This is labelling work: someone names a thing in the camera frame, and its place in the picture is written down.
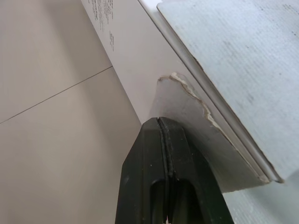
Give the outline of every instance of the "white panel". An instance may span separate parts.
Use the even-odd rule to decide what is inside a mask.
[[[158,8],[278,174],[296,171],[298,2],[189,0]]]

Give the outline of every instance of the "textured surface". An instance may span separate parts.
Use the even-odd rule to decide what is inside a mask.
[[[0,124],[0,223],[113,223],[139,129],[113,68]]]
[[[297,1],[158,5],[282,178],[299,168]]]
[[[224,194],[235,224],[297,224],[299,220],[299,172],[285,184]]]
[[[80,0],[0,1],[0,123],[110,66]]]

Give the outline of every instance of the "beige floor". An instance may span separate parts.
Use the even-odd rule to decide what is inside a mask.
[[[0,1],[0,223],[114,223],[140,122],[79,0]]]

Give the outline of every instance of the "gray surface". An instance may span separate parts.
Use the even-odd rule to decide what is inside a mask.
[[[235,224],[299,223],[299,172],[285,184],[271,183],[262,187],[224,194]]]
[[[188,0],[166,20],[286,179],[299,168],[299,4]]]

